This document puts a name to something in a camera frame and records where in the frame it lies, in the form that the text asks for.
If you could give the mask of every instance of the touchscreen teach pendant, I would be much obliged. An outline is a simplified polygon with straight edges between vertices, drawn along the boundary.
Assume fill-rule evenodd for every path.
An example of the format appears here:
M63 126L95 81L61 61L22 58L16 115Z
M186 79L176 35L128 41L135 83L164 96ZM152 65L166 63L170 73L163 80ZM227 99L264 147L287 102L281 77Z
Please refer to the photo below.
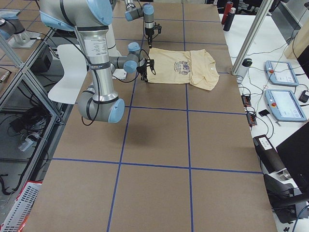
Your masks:
M304 122L307 120L292 91L267 89L265 98L270 111L278 121Z

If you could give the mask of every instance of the power strip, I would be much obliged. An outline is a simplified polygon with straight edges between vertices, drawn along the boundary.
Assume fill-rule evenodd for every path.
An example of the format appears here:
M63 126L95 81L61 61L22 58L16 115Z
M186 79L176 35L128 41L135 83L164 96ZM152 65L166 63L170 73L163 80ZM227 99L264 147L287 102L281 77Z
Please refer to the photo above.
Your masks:
M254 116L253 113L247 112L247 113L246 113L246 117L247 117L248 124L249 124L250 127L253 127L253 126L256 126L256 125L257 125L256 117Z

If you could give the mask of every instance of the black cable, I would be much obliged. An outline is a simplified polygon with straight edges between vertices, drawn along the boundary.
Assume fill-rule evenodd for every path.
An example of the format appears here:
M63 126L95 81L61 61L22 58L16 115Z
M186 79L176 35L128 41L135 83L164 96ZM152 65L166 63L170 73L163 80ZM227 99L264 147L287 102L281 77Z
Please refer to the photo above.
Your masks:
M50 116L47 117L47 118L48 118L48 119L46 120L46 122L49 123L49 122L50 122ZM16 186L15 188L12 188L12 191L10 191L10 192L7 191L7 188L5 188L4 180L3 180L2 176L0 176L1 191L2 191L2 193L3 193L4 195L10 196L11 194L15 193L15 192L19 189L19 187L20 187L20 185L21 185L21 183L22 183L22 180L23 180L23 178L24 178L24 176L25 176L25 173L26 173L26 171L28 170L28 168L29 168L29 166L30 166L30 163L31 163L32 159L34 158L34 155L35 155L35 153L36 153L36 150L38 149L38 144L39 144L39 143L37 143L37 145L35 146L35 150L33 151L31 157L29 158L29 160L28 160L28 162L27 162L27 164L26 164L24 170L23 170L22 173L19 175L19 180L18 180L17 186Z
M98 74L97 74L97 71L96 70L93 70L95 76L96 76L96 80L97 80L97 85L98 85L98 101L100 101L100 82L99 82L99 79L98 79ZM84 118L82 116L82 123L85 125L85 126L90 126L97 118L97 115L98 115L98 111L99 111L99 107L100 107L100 104L98 104L98 107L97 107L97 111L96 111L96 114L94 116L93 119L89 118L89 120L91 120L90 123L86 124L84 122Z
M271 123L271 126L272 126L272 134L271 134L271 136L268 138L268 139L271 139L271 137L274 135L275 128L274 128L274 124L272 124L272 121L270 120L270 118L268 117L268 115L266 115L266 117L269 119L269 121L270 121L270 123Z
M262 120L261 118L259 118L259 117L256 117L256 118L258 118L259 120L261 120L265 125L266 125L266 127L267 127L267 132L266 132L266 137L267 137L267 134L268 134L268 132L269 132L269 126L267 125L267 123L264 121L264 120Z
M112 77L116 78L118 81L121 81L123 83L131 83L131 82L135 81L138 76L139 76L139 73L137 72L136 76L132 80L130 80L130 81L123 81L123 80L119 79L118 77L116 77L114 75Z
M308 9L309 9L309 7L306 8L306 10L304 11L304 13L303 13L302 16L300 17L300 19L299 19L297 25L299 25L300 20L303 18L303 16L305 15L305 13L307 12ZM295 56L296 58L297 58L297 56L296 56L295 51L294 51L294 41L295 41L295 39L296 39L297 34L295 35L295 37L294 37L294 39L293 39L293 42L292 42L292 51L293 51L293 54L294 54L294 56Z
M309 207L309 205L306 205L306 206L299 212L299 214L297 215L297 218L296 218L296 221L295 221L295 223L294 223L292 232L295 231L296 224L297 224L298 220L300 219L300 215L301 215L301 214L305 211L305 209L307 209L308 207Z
M80 53L83 55L83 57L88 61L89 64L91 64L89 58L86 56L86 54L84 52L82 52L82 50L76 46L75 43L73 43L71 40L69 40L68 38L64 37L63 35L61 35L59 32L57 32L54 28L52 28L52 30L55 32L55 34L59 35L61 38L65 39L66 41L68 41L70 44L72 44L78 51L80 51Z
M264 93L264 90L262 90L259 86L256 86L256 85L254 85L252 82L251 82L251 78L250 78L250 69L248 69L248 78L249 78L249 83L252 85L252 86L254 86L254 87L256 87L256 88L258 88L259 90L261 90L262 91L262 93L261 94L263 94Z
M21 92L22 95L24 95L26 98L28 98L30 100L30 104L32 106L38 106L40 104L38 104L36 101L34 101L31 97L27 96L22 90L20 87L17 87L17 89Z
M46 78L47 80L49 80L49 81L52 82L52 83L57 83L57 81L53 81L52 79L48 78L46 75L44 75L44 74L42 74L42 73L37 73L37 75L40 75L40 76Z
M43 86L43 87L46 88L46 87L48 87L48 86L55 85L55 84L56 84L56 82L54 82L54 83L49 83L49 84L47 84L47 85L45 85L45 86Z
M38 32L38 31L34 31L34 30L29 30L29 29L27 29L27 31L35 32L35 33L39 33L39 34L45 35L56 47L58 47L57 44L55 44L55 42L48 35L46 35L46 34L44 34L42 32Z
M20 117L19 117L19 116L16 116L16 115L8 116L8 117L6 117L4 120L2 120L2 122L0 122L0 126L2 125L2 123L3 123L5 120L7 120L8 118L11 118L11 117L17 117L17 118L20 119Z
M10 71L10 70L8 70L8 69L6 69L6 68L4 68L4 67L0 67L0 69L4 69L4 70L6 70L6 71L9 71L10 74L12 73L12 71Z
M39 8L39 10L40 10L41 8L40 8L40 5L39 5L39 3L38 3L38 0L35 0L35 3L37 4L37 6L38 6L38 8Z

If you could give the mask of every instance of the electrical wire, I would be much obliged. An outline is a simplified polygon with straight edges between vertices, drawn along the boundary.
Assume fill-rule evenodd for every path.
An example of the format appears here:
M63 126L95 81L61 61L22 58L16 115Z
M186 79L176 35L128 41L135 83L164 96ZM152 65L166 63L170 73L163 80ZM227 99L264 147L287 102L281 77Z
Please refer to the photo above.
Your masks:
M16 116L16 115L8 116L8 117L6 117L4 120L2 120L2 121L0 122L0 126L3 124L4 121L6 121L8 118L11 118L11 117L17 117L17 118L20 119L20 117L19 117L19 116Z
M274 124L272 123L272 121L270 120L270 118L268 117L268 115L266 115L266 117L269 119L269 121L270 121L270 123L271 123L271 126L272 126L272 134L271 134L271 136L268 138L268 139L271 139L271 137L274 135L275 128L274 128Z
M4 70L8 71L8 72L10 72L10 74L12 73L12 71L10 71L10 70L8 70L8 69L6 69L4 67L0 67L0 69L4 69Z
M309 207L309 205L306 205L306 206L299 212L299 214L297 215L297 218L296 218L296 221L295 221L295 223L294 223L292 232L295 232L296 224L297 224L298 220L300 219L300 215L301 215L301 214L305 211L305 209L307 209L308 207Z
M54 42L48 35L46 35L46 34L44 34L44 33L42 33L42 32L39 32L39 31L34 31L34 30L29 30L29 29L27 29L27 31L45 35L56 47L58 47L57 44L55 44L55 42Z
M87 62L88 62L89 64L92 64L92 63L90 62L89 58L87 57L87 55L86 55L79 47L77 47L71 40L69 40L68 38L62 36L62 35L61 35L60 33L58 33L54 28L52 28L52 30L53 30L57 35L59 35L60 37L62 37L62 38L65 39L66 41L68 41L70 44L72 44L72 45L83 55L83 57L87 60ZM100 81L99 81L99 78L98 78L98 73L97 73L96 70L93 70L93 73L95 74L96 81L97 81L97 85L98 85L98 97L99 97L98 100L100 100ZM94 118L93 118L93 119L91 119L91 118L89 119L89 120L91 120L90 123L86 124L86 123L84 122L84 118L82 117L82 123L83 123L85 126L90 126L90 125L96 120L96 118L97 118L97 116L98 116L98 112L99 112L99 106L100 106L100 104L98 104L97 111L96 111L96 114L95 114Z
M116 76L114 76L114 75L113 75L112 77L116 78L118 81L121 81L121 82L123 82L123 83L131 83L131 82L135 81L136 78L137 78L138 76L139 76L139 73L136 72L135 77L134 77L132 80L130 80L130 81L123 81L123 80L119 79L118 77L116 77Z
M267 134L268 134L268 132L269 132L269 126L267 125L267 123L263 120L263 119L261 119L261 118L259 118L259 117L256 117L257 119L259 119L259 120L261 120L265 125L266 125L266 127L267 127L267 132L266 132L266 137L267 137Z
M35 3L37 4L37 6L38 6L38 8L39 8L39 10L40 10L41 8L40 8L40 5L39 5L39 3L38 3L38 0L35 0Z

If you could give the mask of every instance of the metal pole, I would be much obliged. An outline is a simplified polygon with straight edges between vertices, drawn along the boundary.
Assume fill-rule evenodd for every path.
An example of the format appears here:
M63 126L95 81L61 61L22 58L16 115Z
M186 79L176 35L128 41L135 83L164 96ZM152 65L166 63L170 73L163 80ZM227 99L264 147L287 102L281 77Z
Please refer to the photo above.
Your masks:
M251 28L248 32L248 35L240 49L240 52L237 56L237 59L235 60L233 69L232 69L232 75L237 75L238 71L239 71L239 67L242 64L243 60L245 59L245 56L248 53L248 50L259 30L259 28L261 27L265 16L267 15L272 3L274 0L263 0L261 7L251 25Z
M15 51L10 47L10 45L6 42L4 37L0 34L0 48L3 49L5 54L12 60L15 66L22 67L22 60L15 53Z

